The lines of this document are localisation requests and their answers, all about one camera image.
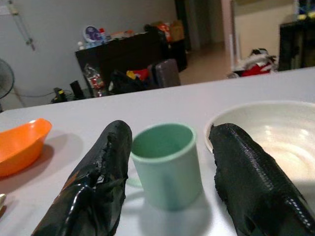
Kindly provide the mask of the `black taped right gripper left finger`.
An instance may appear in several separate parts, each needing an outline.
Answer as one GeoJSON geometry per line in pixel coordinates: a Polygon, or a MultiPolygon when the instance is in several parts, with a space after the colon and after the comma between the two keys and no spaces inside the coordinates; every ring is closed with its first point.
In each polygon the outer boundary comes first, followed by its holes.
{"type": "Polygon", "coordinates": [[[108,124],[64,183],[34,236],[113,236],[126,198],[132,131],[108,124]]]}

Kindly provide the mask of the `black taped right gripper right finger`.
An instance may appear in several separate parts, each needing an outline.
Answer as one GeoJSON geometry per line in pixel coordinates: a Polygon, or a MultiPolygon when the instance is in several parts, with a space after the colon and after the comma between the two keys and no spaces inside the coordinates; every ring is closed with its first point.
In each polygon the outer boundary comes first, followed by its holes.
{"type": "Polygon", "coordinates": [[[212,125],[215,188],[239,236],[312,236],[315,214],[285,172],[233,123],[212,125]]]}

